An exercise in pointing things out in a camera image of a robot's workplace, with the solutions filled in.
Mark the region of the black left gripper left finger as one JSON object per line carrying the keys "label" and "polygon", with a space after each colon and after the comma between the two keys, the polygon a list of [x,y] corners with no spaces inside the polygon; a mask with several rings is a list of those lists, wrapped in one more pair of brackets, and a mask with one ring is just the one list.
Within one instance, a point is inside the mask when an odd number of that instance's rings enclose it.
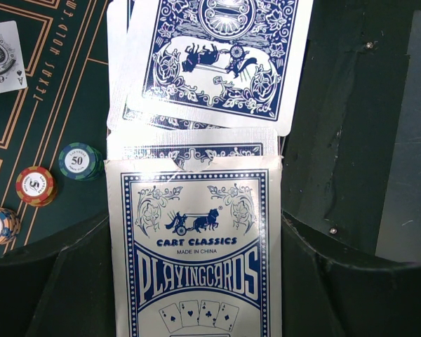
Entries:
{"label": "black left gripper left finger", "polygon": [[109,215],[0,257],[0,336],[115,336]]}

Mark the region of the blue back playing card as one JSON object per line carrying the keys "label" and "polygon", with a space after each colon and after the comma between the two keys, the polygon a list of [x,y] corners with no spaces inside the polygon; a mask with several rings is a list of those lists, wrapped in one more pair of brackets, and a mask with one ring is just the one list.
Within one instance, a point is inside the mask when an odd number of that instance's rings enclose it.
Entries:
{"label": "blue back playing card", "polygon": [[132,110],[290,133],[311,1],[136,1]]}
{"label": "blue back playing card", "polygon": [[[126,35],[131,18],[135,16],[134,1],[112,1],[107,9],[107,43],[109,61],[109,94],[116,93],[116,85],[121,74],[121,63],[126,53]],[[140,120],[157,128],[167,130],[218,128],[218,125],[188,119],[179,119],[161,114],[143,114],[129,108],[123,109],[125,121]]]}

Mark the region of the green blue poker chip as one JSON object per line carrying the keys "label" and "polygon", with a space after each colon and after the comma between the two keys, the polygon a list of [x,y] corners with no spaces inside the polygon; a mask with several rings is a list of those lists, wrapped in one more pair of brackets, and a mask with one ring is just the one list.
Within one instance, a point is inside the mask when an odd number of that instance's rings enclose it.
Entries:
{"label": "green blue poker chip", "polygon": [[85,143],[70,143],[58,156],[60,172],[73,180],[91,181],[104,171],[101,152]]}

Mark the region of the orange red poker chip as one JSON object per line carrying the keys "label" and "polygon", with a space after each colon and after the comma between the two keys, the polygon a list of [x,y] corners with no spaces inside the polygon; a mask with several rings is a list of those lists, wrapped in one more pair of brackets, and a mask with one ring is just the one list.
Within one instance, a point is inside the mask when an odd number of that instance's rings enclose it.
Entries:
{"label": "orange red poker chip", "polygon": [[40,207],[51,203],[58,192],[51,172],[42,166],[29,166],[17,177],[15,189],[26,204]]}

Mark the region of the white blue poker chip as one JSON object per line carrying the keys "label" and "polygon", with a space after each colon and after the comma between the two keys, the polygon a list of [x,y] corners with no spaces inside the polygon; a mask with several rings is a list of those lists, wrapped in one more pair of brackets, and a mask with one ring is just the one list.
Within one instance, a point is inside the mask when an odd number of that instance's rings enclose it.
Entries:
{"label": "white blue poker chip", "polygon": [[21,222],[18,215],[0,207],[0,245],[7,244],[20,233]]}

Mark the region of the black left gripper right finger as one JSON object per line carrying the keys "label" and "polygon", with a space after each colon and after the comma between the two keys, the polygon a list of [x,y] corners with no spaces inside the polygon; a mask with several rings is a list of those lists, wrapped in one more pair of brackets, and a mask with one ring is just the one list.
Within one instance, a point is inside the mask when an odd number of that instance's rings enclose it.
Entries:
{"label": "black left gripper right finger", "polygon": [[421,263],[353,249],[281,215],[284,336],[421,336]]}

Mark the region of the blue playing card deck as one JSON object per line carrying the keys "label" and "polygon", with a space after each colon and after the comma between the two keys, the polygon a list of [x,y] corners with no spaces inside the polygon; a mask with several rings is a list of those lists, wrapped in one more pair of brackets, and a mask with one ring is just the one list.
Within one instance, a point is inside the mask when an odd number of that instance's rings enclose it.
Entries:
{"label": "blue playing card deck", "polygon": [[270,128],[107,138],[118,336],[280,336],[281,158]]}

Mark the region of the ace of spades card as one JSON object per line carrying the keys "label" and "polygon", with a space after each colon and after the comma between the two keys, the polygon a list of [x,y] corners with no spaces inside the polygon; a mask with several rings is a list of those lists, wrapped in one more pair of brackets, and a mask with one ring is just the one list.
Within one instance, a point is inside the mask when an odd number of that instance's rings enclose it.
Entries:
{"label": "ace of spades card", "polygon": [[0,22],[0,93],[27,88],[16,21]]}

